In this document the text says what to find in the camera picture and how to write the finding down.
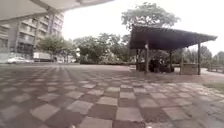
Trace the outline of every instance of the parked car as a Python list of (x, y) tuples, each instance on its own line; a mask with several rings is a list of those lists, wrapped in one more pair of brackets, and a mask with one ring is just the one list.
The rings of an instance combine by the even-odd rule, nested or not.
[(8, 64), (16, 64), (16, 63), (32, 63), (33, 60), (27, 60), (23, 57), (13, 57), (8, 59), (7, 63)]

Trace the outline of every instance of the checkered paving tile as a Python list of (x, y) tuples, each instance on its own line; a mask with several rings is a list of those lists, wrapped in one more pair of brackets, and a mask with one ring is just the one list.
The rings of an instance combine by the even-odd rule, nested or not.
[(0, 73), (0, 128), (224, 127), (224, 96), (200, 84), (100, 66), (7, 70)]

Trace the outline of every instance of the sky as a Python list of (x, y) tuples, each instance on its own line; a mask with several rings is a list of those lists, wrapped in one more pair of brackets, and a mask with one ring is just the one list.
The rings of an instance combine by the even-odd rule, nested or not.
[(181, 20), (173, 28), (218, 36), (203, 43), (215, 55), (224, 51), (224, 2), (222, 0), (115, 0), (102, 5), (70, 10), (65, 13), (63, 36), (75, 39), (100, 33), (128, 34), (122, 25), (122, 12), (143, 2), (156, 3)]

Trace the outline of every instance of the apartment building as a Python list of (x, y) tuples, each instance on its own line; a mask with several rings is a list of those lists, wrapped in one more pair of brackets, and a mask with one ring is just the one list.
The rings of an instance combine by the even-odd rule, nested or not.
[(46, 36), (61, 36), (63, 14), (28, 19), (0, 26), (0, 61), (12, 56), (33, 58), (36, 44)]

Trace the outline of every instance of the building window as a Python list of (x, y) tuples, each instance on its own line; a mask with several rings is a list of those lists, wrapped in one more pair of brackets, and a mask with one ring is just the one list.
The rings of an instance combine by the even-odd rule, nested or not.
[(44, 20), (45, 22), (47, 22), (47, 23), (48, 23), (49, 18), (45, 16), (45, 17), (43, 18), (43, 20)]
[(7, 48), (8, 47), (8, 40), (7, 39), (0, 39), (0, 47)]
[(40, 40), (41, 40), (41, 38), (38, 37), (38, 38), (36, 39), (36, 42), (40, 42)]
[(29, 36), (28, 40), (33, 42), (34, 41), (34, 36)]
[(26, 39), (26, 34), (20, 32), (19, 33), (19, 38), (25, 40)]
[(30, 32), (35, 33), (36, 29), (33, 27), (30, 27)]
[(28, 26), (26, 24), (22, 23), (20, 25), (20, 28), (23, 29), (23, 30), (27, 30)]
[(39, 30), (39, 34), (42, 36), (46, 36), (46, 32)]
[(41, 23), (41, 28), (43, 28), (44, 30), (47, 30), (47, 25)]
[(31, 21), (34, 25), (37, 25), (37, 20), (36, 19), (32, 19), (32, 21)]
[(4, 35), (7, 34), (8, 33), (8, 30), (9, 30), (8, 28), (3, 27), (3, 26), (0, 26), (0, 33), (1, 34), (4, 34)]

